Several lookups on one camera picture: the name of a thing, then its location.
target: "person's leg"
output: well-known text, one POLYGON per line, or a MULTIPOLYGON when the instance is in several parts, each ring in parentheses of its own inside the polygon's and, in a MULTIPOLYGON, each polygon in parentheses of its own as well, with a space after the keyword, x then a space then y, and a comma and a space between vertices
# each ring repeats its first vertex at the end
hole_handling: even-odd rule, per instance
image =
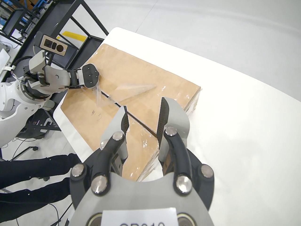
POLYGON ((33 191, 25 189, 13 193, 0 193, 0 223, 14 220, 48 203, 63 200, 69 194, 69 178, 33 191))
POLYGON ((66 174, 79 162, 72 153, 44 159, 0 161, 0 189, 31 178, 66 174))

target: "metal bolt head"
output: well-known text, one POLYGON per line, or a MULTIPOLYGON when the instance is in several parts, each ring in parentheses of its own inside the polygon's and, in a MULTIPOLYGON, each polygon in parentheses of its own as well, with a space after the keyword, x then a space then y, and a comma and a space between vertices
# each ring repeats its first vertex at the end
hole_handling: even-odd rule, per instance
POLYGON ((82 175, 82 173, 84 172, 84 165, 79 163, 76 164, 72 169, 71 169, 71 175, 73 177, 79 177, 80 175, 82 175))
POLYGON ((113 140, 121 140, 123 137, 123 132, 117 131, 113 134, 113 140))
POLYGON ((175 185, 178 188, 178 190, 183 194, 190 193, 192 190, 192 182, 185 175, 178 176, 175 185))
POLYGON ((202 172, 203 176, 206 178, 211 178, 213 176, 213 170, 208 165, 202 165, 201 172, 202 172))
POLYGON ((87 226, 100 226, 102 213, 94 215, 88 222, 87 226))
POLYGON ((103 140, 102 142, 100 142, 100 149, 102 150, 106 144, 108 143, 109 140, 103 140))
POLYGON ((177 129, 174 128, 174 127, 167 127, 167 128, 165 129, 165 132, 166 132, 166 134, 169 135, 169 136, 174 136, 174 135, 177 134, 177 129))
POLYGON ((103 175, 99 175, 92 180, 91 190, 94 194, 99 194, 106 189, 107 185, 108 179, 103 175))
POLYGON ((179 226, 196 226, 192 217, 186 213, 178 214, 178 224, 179 226))

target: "black cable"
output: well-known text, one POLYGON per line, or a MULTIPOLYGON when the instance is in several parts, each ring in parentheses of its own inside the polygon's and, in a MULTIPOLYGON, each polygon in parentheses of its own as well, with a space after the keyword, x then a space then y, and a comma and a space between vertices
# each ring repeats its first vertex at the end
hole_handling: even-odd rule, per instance
POLYGON ((12 65, 16 66, 16 65, 19 64, 22 60, 28 59, 28 58, 32 58, 32 56, 24 56, 24 57, 18 58, 18 59, 16 59, 15 61, 13 61, 12 65))
POLYGON ((35 141, 35 140, 37 140, 37 139, 34 139, 34 140, 24 140, 25 142, 31 142, 31 141, 35 141))
POLYGON ((68 206, 68 208, 65 210, 65 212, 62 214, 62 216, 59 218, 59 221, 63 218, 63 216, 66 214, 67 210, 71 207, 72 203, 68 206))
POLYGON ((31 142, 31 141, 35 141, 35 140, 23 140, 23 141, 20 143, 20 145, 17 147, 17 149, 16 149, 16 151, 15 151, 15 153, 14 153, 12 159, 15 157, 16 152, 18 151, 19 147, 22 145, 22 143, 23 143, 24 141, 25 141, 25 142, 31 142))
POLYGON ((57 212, 57 221, 55 222, 55 223, 57 223, 57 222, 59 222, 60 221, 60 219, 58 218, 58 211, 57 211, 57 208, 53 205, 53 204, 51 204, 51 203, 46 203, 46 202, 8 202, 8 201, 2 201, 2 200, 0 200, 0 202, 3 202, 3 203, 9 203, 9 204, 50 204, 51 206, 53 206, 54 208, 55 208, 55 210, 56 210, 56 212, 57 212))
POLYGON ((15 153, 14 153, 12 159, 15 157, 16 152, 18 151, 19 147, 22 145, 22 143, 23 143, 24 141, 22 141, 22 142, 20 143, 20 145, 17 147, 17 149, 16 149, 16 151, 15 151, 15 153))
POLYGON ((4 42, 4 41, 0 41, 0 42, 5 43, 5 44, 10 44, 13 49, 16 49, 18 47, 18 45, 16 47, 13 47, 13 45, 11 43, 8 43, 8 42, 4 42))

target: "camera lens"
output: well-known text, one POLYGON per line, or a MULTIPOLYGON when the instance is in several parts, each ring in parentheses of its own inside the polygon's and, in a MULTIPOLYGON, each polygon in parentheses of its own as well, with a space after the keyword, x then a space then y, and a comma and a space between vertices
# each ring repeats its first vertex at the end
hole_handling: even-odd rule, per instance
POLYGON ((52 46, 51 46, 51 49, 55 50, 56 46, 57 46, 57 43, 53 42, 52 46))
POLYGON ((64 50, 64 47, 61 44, 57 45, 58 52, 62 52, 63 50, 64 50))
POLYGON ((44 46, 51 48, 51 45, 52 45, 52 41, 46 39, 44 42, 44 46))

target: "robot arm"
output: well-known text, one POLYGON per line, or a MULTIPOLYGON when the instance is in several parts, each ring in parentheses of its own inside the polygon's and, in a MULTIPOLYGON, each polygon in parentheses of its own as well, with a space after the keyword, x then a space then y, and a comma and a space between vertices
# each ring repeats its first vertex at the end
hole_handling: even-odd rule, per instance
POLYGON ((161 101, 157 131, 159 151, 163 152, 161 179, 133 182, 121 177, 121 149, 126 143, 127 125, 126 107, 122 106, 104 133, 100 148, 71 170, 70 192, 75 213, 70 226, 101 225, 108 210, 147 213, 171 207, 176 209, 179 225, 213 225, 208 209, 213 198, 214 173, 186 148, 189 120, 180 105, 169 98, 161 101))
POLYGON ((99 79, 99 72, 93 64, 75 70, 59 70, 47 65, 45 50, 29 60, 29 65, 23 68, 23 77, 18 78, 13 73, 14 68, 4 67, 11 71, 16 81, 0 83, 0 147, 22 130, 27 119, 42 108, 53 93, 82 87, 93 88, 99 79))

